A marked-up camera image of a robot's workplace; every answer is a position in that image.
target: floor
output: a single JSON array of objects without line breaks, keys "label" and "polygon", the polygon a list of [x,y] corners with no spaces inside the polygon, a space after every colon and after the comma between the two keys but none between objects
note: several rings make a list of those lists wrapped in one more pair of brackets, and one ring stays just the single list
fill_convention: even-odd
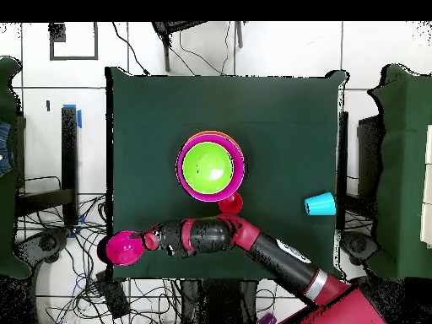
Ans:
[{"label": "floor", "polygon": [[[94,34],[92,23],[66,23],[66,42],[55,44],[56,56],[93,56]],[[118,33],[127,39],[139,62],[151,74],[165,74],[163,48],[150,23],[116,23]],[[388,63],[402,63],[416,73],[432,71],[432,24],[429,22],[248,22],[242,26],[243,48],[234,50],[234,22],[211,21],[181,34],[184,49],[204,57],[218,71],[225,59],[224,72],[240,76],[295,77],[324,76],[335,69],[349,73],[344,92],[343,109],[349,112],[348,129],[348,191],[356,193],[358,177],[358,145],[356,127],[359,119],[378,114],[378,109],[367,89],[378,85],[381,69]],[[25,137],[25,176],[58,176],[61,178],[61,123],[60,111],[65,104],[75,104],[82,111],[82,127],[78,130],[79,201],[86,213],[94,201],[102,203],[106,190],[105,167],[105,66],[118,66],[132,74],[142,74],[127,44],[116,36],[112,23],[98,23],[99,60],[50,61],[48,24],[0,24],[0,55],[11,56],[23,63],[23,71],[13,79],[13,90],[19,96],[27,118]],[[186,52],[179,43],[179,34],[172,37],[173,50],[190,69],[200,75],[213,76],[213,70],[196,55]],[[181,59],[170,53],[170,75],[192,75]],[[27,192],[56,189],[56,179],[27,181]],[[87,212],[86,222],[103,225],[96,205]],[[56,216],[41,215],[44,222]],[[31,215],[19,222],[17,240],[23,240],[40,229],[38,218]],[[98,232],[83,229],[81,235],[98,240]],[[60,259],[40,270],[37,284],[37,305],[40,324],[54,324],[59,308],[79,291],[77,273],[87,268],[83,250],[77,239],[67,243],[70,255],[63,251]],[[91,248],[94,271],[104,269]],[[335,264],[348,278],[364,274],[350,265],[342,253],[335,255]],[[126,295],[136,311],[167,311],[161,280],[132,280],[123,284]],[[256,299],[258,317],[272,312],[278,321],[296,312],[303,304],[278,287],[273,281],[263,280]],[[273,294],[277,297],[273,305]],[[88,316],[95,316],[89,305]],[[103,304],[98,305],[105,311]],[[105,324],[147,324],[144,316],[125,316],[122,321],[102,317]],[[175,313],[168,310],[161,315],[165,324],[175,323]],[[102,324],[98,318],[77,318],[68,310],[63,324]]]}]

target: pink bowl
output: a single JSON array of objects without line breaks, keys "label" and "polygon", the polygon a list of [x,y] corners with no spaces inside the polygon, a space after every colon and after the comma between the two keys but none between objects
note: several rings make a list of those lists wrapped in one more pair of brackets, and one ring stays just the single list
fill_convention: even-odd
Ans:
[{"label": "pink bowl", "polygon": [[131,239],[129,236],[135,231],[122,231],[115,234],[106,243],[106,256],[118,266],[132,265],[139,260],[145,248],[140,239]]},{"label": "pink bowl", "polygon": [[[217,192],[215,194],[201,194],[199,192],[194,191],[187,183],[182,173],[182,164],[183,159],[187,151],[192,148],[194,145],[202,143],[202,142],[212,142],[221,145],[225,148],[231,158],[233,158],[234,164],[234,173],[231,181],[228,186],[222,190],[221,192]],[[175,171],[177,174],[177,180],[181,183],[183,188],[189,193],[192,197],[206,203],[214,203],[220,200],[224,200],[226,197],[229,197],[234,192],[237,191],[241,182],[243,181],[243,177],[245,176],[245,162],[243,160],[242,152],[233,144],[228,138],[223,137],[218,134],[203,134],[196,136],[190,139],[181,149],[177,162],[175,164]]]}]

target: black frame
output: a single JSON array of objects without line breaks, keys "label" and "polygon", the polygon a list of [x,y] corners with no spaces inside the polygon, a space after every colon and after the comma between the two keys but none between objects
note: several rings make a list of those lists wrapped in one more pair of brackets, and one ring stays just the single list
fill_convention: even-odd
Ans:
[{"label": "black frame", "polygon": [[[62,108],[62,188],[48,192],[24,193],[17,196],[15,215],[25,216],[37,211],[63,206],[65,226],[78,224],[78,150],[77,113],[75,108]],[[19,125],[22,138],[19,172],[24,183],[24,127]]]}]

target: stacked bowls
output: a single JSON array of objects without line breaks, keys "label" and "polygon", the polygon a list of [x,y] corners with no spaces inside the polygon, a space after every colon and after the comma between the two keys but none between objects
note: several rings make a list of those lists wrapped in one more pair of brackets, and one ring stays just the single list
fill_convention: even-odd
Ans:
[{"label": "stacked bowls", "polygon": [[220,202],[239,188],[245,161],[233,138],[222,132],[205,131],[193,135],[183,145],[175,172],[189,195],[206,203]]}]

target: white label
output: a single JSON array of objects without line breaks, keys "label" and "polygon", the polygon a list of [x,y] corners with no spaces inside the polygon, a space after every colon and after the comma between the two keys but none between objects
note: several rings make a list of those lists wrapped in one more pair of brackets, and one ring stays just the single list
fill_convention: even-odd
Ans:
[{"label": "white label", "polygon": [[300,260],[300,261],[302,261],[304,263],[311,263],[311,260],[309,258],[307,258],[306,256],[302,255],[301,252],[298,252],[293,247],[284,244],[280,240],[276,240],[276,242],[278,243],[278,246],[279,246],[279,248],[282,251],[285,251],[285,252],[289,253],[291,256],[297,258],[298,260]]}]

